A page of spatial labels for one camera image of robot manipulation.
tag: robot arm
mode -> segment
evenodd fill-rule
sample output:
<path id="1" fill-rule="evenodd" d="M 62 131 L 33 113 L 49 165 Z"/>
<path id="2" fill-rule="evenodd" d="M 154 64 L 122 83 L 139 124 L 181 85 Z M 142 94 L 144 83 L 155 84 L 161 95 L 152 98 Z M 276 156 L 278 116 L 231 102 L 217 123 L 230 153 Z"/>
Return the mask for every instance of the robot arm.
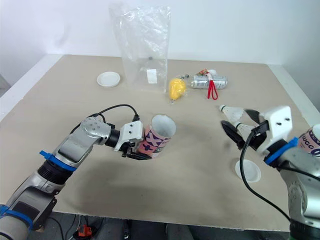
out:
<path id="1" fill-rule="evenodd" d="M 143 124 L 139 120 L 116 130 L 96 117 L 84 119 L 53 153 L 40 152 L 46 161 L 0 208 L 0 239 L 25 240 L 30 230 L 40 228 L 57 203 L 55 195 L 63 189 L 94 145 L 110 146 L 115 151 L 122 151 L 123 157 L 150 159 L 148 155 L 134 152 L 143 134 Z"/>
<path id="2" fill-rule="evenodd" d="M 222 121 L 224 131 L 239 149 L 245 140 L 249 141 L 249 146 L 265 156 L 264 162 L 280 172 L 288 190 L 293 239 L 320 240 L 320 161 L 297 147 L 297 138 L 285 141 L 293 127 L 290 108 L 279 106 L 264 113 L 245 111 L 257 127 Z M 253 138 L 247 139 L 250 133 L 254 133 Z"/>

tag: beige tabletop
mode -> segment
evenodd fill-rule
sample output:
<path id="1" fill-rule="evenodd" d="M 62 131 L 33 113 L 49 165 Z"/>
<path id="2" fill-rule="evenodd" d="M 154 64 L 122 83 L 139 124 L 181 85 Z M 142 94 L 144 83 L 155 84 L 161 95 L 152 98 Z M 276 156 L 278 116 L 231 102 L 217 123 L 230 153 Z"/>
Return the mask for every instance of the beige tabletop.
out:
<path id="1" fill-rule="evenodd" d="M 131 104 L 144 125 L 153 115 L 171 116 L 176 135 L 157 159 L 121 157 L 107 146 L 95 146 L 57 195 L 54 210 L 67 213 L 226 228 L 288 231 L 289 222 L 250 193 L 236 176 L 240 151 L 226 136 L 218 106 L 226 104 L 264 111 L 289 105 L 299 136 L 308 125 L 264 64 L 182 61 L 168 62 L 168 78 L 193 75 L 203 68 L 227 76 L 218 100 L 206 90 L 190 89 L 169 104 L 163 93 L 141 92 L 125 84 L 120 58 L 66 55 L 0 122 L 0 203 L 44 161 L 41 150 L 52 152 L 86 116 L 116 104 Z M 117 87 L 103 88 L 97 76 L 118 72 Z M 125 107 L 105 114 L 119 129 L 132 120 Z M 249 150 L 246 159 L 261 169 L 251 186 L 288 212 L 287 188 L 279 173 Z"/>

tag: blue cable tie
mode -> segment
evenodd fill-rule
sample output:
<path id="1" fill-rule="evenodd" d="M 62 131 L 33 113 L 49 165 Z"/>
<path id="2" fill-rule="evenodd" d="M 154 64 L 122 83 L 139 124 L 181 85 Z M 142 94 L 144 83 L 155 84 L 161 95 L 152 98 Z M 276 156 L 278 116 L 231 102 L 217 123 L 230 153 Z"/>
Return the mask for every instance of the blue cable tie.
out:
<path id="1" fill-rule="evenodd" d="M 60 161 L 58 158 L 55 157 L 55 155 L 53 155 L 52 153 L 48 153 L 45 152 L 43 150 L 41 150 L 41 152 L 39 152 L 39 154 L 41 154 L 42 156 L 44 156 L 45 159 L 53 162 L 54 164 L 57 164 L 58 166 L 60 166 L 63 169 L 66 169 L 70 172 L 74 172 L 75 170 L 77 170 L 76 167 L 73 166 L 69 166 L 67 164 L 65 164 L 64 162 Z"/>
<path id="2" fill-rule="evenodd" d="M 265 163 L 270 165 L 274 160 L 279 158 L 285 151 L 287 151 L 290 148 L 294 148 L 294 147 L 298 146 L 298 141 L 299 141 L 299 139 L 297 137 L 294 137 L 286 145 L 284 145 L 278 151 L 276 151 L 274 154 L 272 154 L 270 157 L 268 157 L 267 160 L 265 161 Z"/>
<path id="3" fill-rule="evenodd" d="M 9 210 L 9 207 L 6 206 L 6 205 L 3 205 L 1 208 L 0 208 L 0 218 L 3 218 L 7 215 L 11 215 L 11 216 L 16 216 L 22 220 L 24 220 L 25 222 L 27 222 L 29 224 L 29 228 L 28 230 L 31 231 L 32 228 L 33 228 L 33 222 L 31 220 L 30 217 L 28 217 L 27 215 L 21 213 L 21 212 L 18 212 L 18 211 L 13 211 L 13 210 Z"/>

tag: red strap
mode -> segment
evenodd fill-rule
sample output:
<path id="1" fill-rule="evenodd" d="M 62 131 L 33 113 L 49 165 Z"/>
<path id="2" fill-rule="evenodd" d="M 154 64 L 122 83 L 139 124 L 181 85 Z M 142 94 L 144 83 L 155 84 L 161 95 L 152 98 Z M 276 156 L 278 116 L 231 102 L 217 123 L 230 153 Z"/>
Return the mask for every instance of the red strap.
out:
<path id="1" fill-rule="evenodd" d="M 208 88 L 208 95 L 207 95 L 208 99 L 210 98 L 210 95 L 212 96 L 213 100 L 218 99 L 218 92 L 217 92 L 216 85 L 213 80 L 209 81 L 209 88 Z"/>

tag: shuttlecock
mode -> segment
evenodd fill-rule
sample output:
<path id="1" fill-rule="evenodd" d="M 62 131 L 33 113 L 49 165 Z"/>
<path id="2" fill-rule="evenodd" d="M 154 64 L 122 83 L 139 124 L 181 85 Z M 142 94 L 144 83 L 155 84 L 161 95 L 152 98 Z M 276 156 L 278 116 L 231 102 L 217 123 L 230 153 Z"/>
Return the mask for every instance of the shuttlecock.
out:
<path id="1" fill-rule="evenodd" d="M 247 140 L 251 133 L 251 130 L 255 128 L 254 126 L 246 125 L 239 121 L 236 122 L 234 126 L 236 127 L 236 129 L 238 130 L 238 132 L 244 140 Z"/>
<path id="2" fill-rule="evenodd" d="M 224 113 L 229 122 L 233 125 L 239 122 L 240 118 L 244 115 L 245 110 L 241 107 L 232 107 L 227 105 L 221 105 L 220 111 Z"/>

